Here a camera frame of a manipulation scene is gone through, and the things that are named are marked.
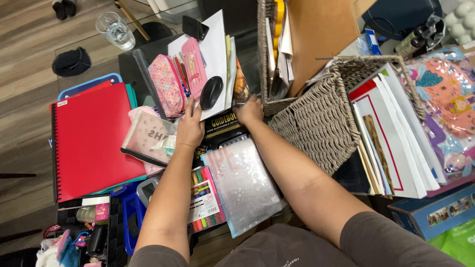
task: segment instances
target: green bag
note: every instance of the green bag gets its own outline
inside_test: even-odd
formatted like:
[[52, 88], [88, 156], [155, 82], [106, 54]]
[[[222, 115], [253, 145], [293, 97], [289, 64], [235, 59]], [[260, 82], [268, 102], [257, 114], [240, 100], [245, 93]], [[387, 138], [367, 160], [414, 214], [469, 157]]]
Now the green bag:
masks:
[[428, 243], [461, 263], [475, 267], [475, 219], [445, 231]]

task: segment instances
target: spiral binding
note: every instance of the spiral binding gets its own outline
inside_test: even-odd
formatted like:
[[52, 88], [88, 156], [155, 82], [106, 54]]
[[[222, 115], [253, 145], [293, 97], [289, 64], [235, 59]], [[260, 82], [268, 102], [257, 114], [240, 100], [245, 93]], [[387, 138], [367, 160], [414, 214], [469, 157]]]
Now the spiral binding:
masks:
[[59, 153], [57, 150], [57, 119], [56, 119], [56, 106], [57, 104], [54, 103], [51, 105], [51, 146], [53, 147], [53, 191], [54, 191], [54, 198], [55, 198], [55, 203], [58, 202], [58, 200], [61, 200], [61, 177], [60, 175], [60, 169], [59, 169]]

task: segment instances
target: hand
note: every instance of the hand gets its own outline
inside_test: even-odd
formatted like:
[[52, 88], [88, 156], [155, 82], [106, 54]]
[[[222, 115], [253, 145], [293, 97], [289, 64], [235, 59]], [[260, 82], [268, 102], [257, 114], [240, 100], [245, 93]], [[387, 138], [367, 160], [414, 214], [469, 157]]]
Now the hand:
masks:
[[205, 122], [200, 123], [201, 106], [198, 106], [193, 111], [195, 105], [195, 98], [190, 95], [190, 99], [185, 107], [185, 117], [178, 122], [177, 143], [178, 146], [188, 146], [196, 149], [205, 135]]
[[255, 121], [262, 121], [264, 118], [263, 110], [264, 104], [255, 94], [251, 96], [242, 108], [233, 108], [233, 111], [238, 118], [237, 120], [244, 126], [252, 124]]

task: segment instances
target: black slipper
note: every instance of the black slipper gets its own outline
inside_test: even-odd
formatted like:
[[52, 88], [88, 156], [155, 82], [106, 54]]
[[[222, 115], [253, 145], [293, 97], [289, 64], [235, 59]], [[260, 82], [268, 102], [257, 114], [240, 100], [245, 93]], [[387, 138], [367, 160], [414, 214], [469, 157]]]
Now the black slipper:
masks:
[[76, 0], [62, 0], [66, 15], [68, 17], [73, 17], [76, 15]]
[[64, 9], [63, 3], [61, 3], [59, 0], [54, 0], [53, 1], [53, 9], [56, 12], [56, 17], [60, 20], [66, 19], [66, 11]]

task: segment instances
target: water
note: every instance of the water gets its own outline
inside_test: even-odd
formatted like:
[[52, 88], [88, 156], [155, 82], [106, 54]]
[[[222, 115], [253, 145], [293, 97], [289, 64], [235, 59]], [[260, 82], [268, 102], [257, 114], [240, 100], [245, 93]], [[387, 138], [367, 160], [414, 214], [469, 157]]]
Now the water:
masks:
[[109, 25], [105, 37], [123, 50], [130, 50], [135, 46], [135, 38], [132, 32], [126, 25], [120, 22], [114, 22]]

